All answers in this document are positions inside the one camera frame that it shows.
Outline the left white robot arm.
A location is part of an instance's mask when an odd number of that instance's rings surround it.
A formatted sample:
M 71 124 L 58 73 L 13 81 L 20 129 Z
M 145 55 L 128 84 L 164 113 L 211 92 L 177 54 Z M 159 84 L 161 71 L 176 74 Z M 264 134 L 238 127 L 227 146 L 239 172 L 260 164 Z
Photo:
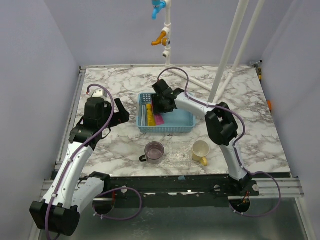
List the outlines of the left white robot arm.
M 66 156 L 51 187 L 41 201 L 33 201 L 29 208 L 38 229 L 71 236 L 81 212 L 93 198 L 110 194 L 106 177 L 91 177 L 82 190 L 76 187 L 86 162 L 103 139 L 103 130 L 127 123 L 129 117 L 119 98 L 112 103 L 103 97 L 87 99 L 84 116 L 70 132 Z

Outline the pink toothpaste tube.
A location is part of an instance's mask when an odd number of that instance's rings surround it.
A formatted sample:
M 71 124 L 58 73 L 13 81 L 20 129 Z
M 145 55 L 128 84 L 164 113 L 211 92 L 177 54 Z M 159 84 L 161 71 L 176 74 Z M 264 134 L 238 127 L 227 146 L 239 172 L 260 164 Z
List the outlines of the pink toothpaste tube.
M 151 101 L 151 108 L 152 108 L 152 114 L 155 121 L 155 125 L 156 126 L 163 125 L 165 123 L 164 119 L 161 114 L 155 112 L 154 104 L 152 101 Z

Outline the purple translucent cup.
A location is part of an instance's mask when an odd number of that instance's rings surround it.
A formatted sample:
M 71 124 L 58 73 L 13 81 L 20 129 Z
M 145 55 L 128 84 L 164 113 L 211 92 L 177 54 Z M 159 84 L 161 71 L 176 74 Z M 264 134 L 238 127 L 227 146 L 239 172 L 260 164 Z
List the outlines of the purple translucent cup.
M 157 165 L 163 160 L 164 155 L 164 146 L 160 142 L 152 141 L 145 146 L 144 154 L 139 157 L 139 161 Z

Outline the yellow toothpaste tube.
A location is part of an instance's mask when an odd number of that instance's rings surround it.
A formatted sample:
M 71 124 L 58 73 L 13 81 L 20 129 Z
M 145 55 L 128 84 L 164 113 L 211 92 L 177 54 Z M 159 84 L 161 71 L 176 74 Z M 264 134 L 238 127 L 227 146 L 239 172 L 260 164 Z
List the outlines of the yellow toothpaste tube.
M 147 126 L 154 127 L 156 126 L 156 121 L 153 113 L 153 108 L 151 103 L 146 104 L 146 116 L 147 116 Z

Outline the yellow mug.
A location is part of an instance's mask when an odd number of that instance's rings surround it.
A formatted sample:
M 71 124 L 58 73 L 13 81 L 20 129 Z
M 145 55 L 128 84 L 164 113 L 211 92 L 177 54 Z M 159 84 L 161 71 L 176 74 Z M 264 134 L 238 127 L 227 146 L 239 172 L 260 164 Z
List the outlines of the yellow mug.
M 210 153 L 210 146 L 203 140 L 196 141 L 191 148 L 192 160 L 206 167 L 208 165 L 207 156 Z

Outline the blue plastic basket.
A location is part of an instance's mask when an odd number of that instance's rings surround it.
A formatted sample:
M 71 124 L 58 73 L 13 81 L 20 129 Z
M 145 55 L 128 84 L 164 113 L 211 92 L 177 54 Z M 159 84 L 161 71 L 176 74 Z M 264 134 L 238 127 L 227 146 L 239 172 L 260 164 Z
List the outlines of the blue plastic basket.
M 136 126 L 141 133 L 190 133 L 196 125 L 196 117 L 185 110 L 174 109 L 173 112 L 161 114 L 164 124 L 147 126 L 147 112 L 145 109 L 145 126 L 141 126 L 142 105 L 151 103 L 152 93 L 140 93 L 137 97 L 138 110 Z

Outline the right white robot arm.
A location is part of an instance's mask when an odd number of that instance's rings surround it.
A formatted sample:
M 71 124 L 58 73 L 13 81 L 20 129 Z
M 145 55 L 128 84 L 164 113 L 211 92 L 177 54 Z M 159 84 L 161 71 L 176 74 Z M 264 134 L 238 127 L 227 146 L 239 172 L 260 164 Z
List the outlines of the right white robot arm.
M 230 183 L 230 191 L 236 196 L 247 192 L 251 177 L 243 166 L 237 146 L 239 138 L 235 117 L 239 118 L 239 116 L 224 102 L 214 105 L 191 96 L 181 88 L 173 90 L 163 79 L 153 84 L 152 88 L 155 91 L 152 95 L 152 104 L 156 114 L 169 113 L 178 109 L 205 120 L 208 137 L 222 150 L 229 177 L 233 180 Z

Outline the clear textured round tray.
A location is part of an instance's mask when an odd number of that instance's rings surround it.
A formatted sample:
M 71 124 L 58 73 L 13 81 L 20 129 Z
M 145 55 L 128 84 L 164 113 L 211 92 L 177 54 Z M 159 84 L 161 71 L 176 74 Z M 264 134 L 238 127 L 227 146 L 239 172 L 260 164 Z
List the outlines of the clear textured round tray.
M 192 159 L 191 146 L 185 142 L 173 142 L 170 160 L 177 168 L 196 167 L 197 162 Z

